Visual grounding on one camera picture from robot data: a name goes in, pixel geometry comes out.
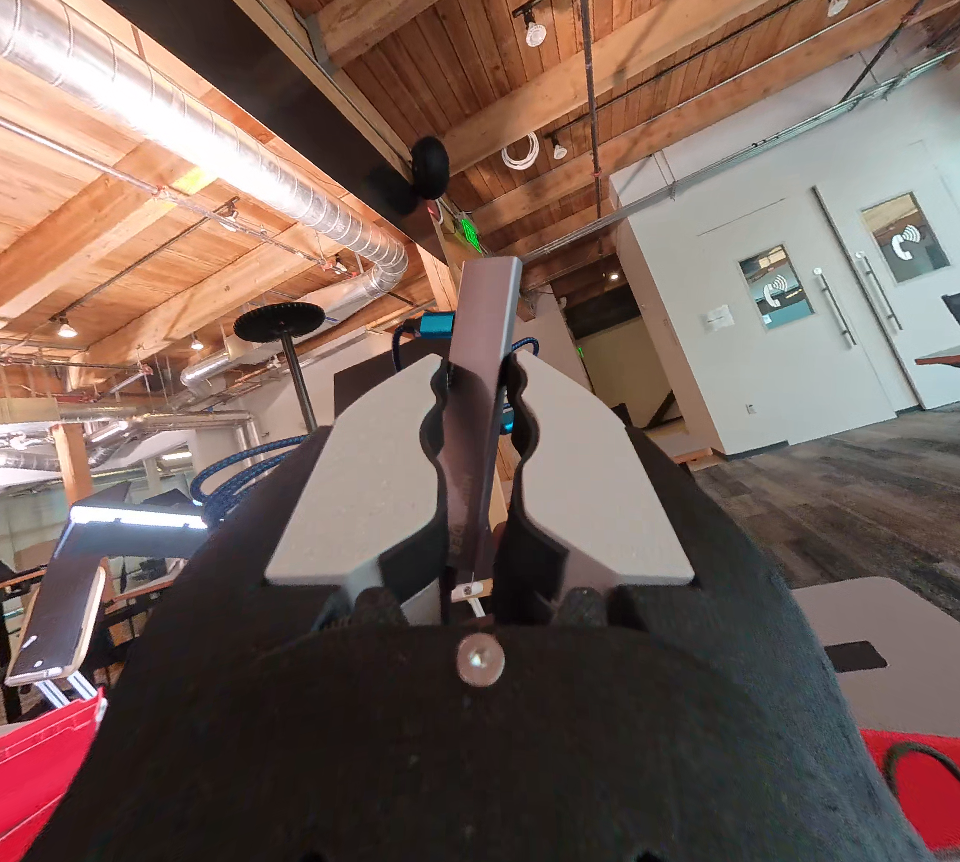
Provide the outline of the red plastic bin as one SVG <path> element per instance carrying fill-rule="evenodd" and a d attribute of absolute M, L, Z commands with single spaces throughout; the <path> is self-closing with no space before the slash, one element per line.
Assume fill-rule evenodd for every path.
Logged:
<path fill-rule="evenodd" d="M 21 860 L 72 784 L 106 713 L 102 691 L 2 726 L 1 858 Z M 917 751 L 894 767 L 907 820 L 942 860 L 958 860 L 958 782 Z"/>

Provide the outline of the black ceiling pipe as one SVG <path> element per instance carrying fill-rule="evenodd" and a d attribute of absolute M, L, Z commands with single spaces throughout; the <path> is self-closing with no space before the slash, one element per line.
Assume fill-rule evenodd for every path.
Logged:
<path fill-rule="evenodd" d="M 598 140 L 598 112 L 596 102 L 596 90 L 594 81 L 594 43 L 592 35 L 592 14 L 590 10 L 590 0 L 579 0 L 581 16 L 581 35 L 582 35 L 582 54 L 584 78 L 586 84 L 586 104 L 588 110 L 590 151 L 592 161 L 592 179 L 593 194 L 597 217 L 603 215 L 603 183 L 602 169 L 599 158 L 599 140 Z"/>

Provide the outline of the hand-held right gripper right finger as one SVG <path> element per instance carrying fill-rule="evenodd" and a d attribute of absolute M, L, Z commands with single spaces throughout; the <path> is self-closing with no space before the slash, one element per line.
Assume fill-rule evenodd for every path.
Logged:
<path fill-rule="evenodd" d="M 626 425 L 532 352 L 512 353 L 507 373 L 520 460 L 498 545 L 499 606 L 558 606 L 576 589 L 692 583 Z"/>

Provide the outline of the white door with phone sign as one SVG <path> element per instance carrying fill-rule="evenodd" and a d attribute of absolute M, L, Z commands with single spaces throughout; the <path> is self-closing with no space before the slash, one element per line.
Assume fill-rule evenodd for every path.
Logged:
<path fill-rule="evenodd" d="M 703 366 L 735 442 L 802 443 L 918 408 L 809 192 L 702 233 Z M 727 304 L 735 324 L 705 330 Z"/>
<path fill-rule="evenodd" d="M 870 315 L 883 352 L 924 410 L 958 402 L 958 369 L 921 360 L 958 349 L 958 200 L 932 163 L 896 163 L 814 185 L 815 198 Z"/>

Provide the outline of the black round ceiling fixture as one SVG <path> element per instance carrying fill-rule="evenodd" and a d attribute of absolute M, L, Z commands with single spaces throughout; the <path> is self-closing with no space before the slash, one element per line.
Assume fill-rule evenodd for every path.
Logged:
<path fill-rule="evenodd" d="M 368 175 L 372 195 L 396 216 L 407 216 L 418 206 L 436 202 L 447 194 L 450 184 L 450 156 L 436 136 L 423 136 L 411 150 L 409 173 L 389 164 Z"/>

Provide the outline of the green exit sign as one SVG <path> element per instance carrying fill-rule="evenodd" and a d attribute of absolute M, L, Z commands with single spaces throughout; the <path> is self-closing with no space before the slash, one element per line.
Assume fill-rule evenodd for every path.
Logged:
<path fill-rule="evenodd" d="M 463 245 L 469 246 L 480 256 L 488 255 L 481 242 L 481 236 L 468 212 L 458 211 L 451 216 L 454 235 Z"/>

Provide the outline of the black pole with round disc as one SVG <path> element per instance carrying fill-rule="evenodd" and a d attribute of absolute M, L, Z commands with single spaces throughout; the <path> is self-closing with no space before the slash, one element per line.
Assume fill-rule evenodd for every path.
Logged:
<path fill-rule="evenodd" d="M 245 342 L 281 342 L 308 434 L 316 431 L 317 422 L 294 342 L 296 338 L 321 328 L 325 317 L 325 311 L 317 304 L 285 302 L 252 309 L 240 315 L 233 324 L 234 334 Z"/>

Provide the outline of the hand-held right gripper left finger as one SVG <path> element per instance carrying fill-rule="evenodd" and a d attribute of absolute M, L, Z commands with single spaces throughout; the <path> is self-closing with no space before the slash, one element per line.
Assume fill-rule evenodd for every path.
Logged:
<path fill-rule="evenodd" d="M 350 603 L 373 588 L 404 607 L 439 601 L 450 546 L 439 461 L 447 368 L 426 354 L 342 413 L 266 568 L 268 583 L 331 586 Z"/>

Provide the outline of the grey usb hub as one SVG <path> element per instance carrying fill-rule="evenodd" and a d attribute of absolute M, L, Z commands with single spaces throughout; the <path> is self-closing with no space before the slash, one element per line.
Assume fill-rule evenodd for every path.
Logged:
<path fill-rule="evenodd" d="M 456 584 L 486 579 L 493 566 L 490 504 L 521 265 L 516 257 L 494 256 L 462 268 L 439 455 L 447 493 L 447 560 Z"/>

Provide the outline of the grey panel with lit edge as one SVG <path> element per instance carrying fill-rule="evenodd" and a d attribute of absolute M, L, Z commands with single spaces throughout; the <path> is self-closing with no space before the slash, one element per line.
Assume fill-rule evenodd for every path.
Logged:
<path fill-rule="evenodd" d="M 190 559 L 208 540 L 202 510 L 183 493 L 132 503 L 128 490 L 127 483 L 119 484 L 71 505 L 47 574 L 71 568 L 84 573 L 120 557 Z"/>

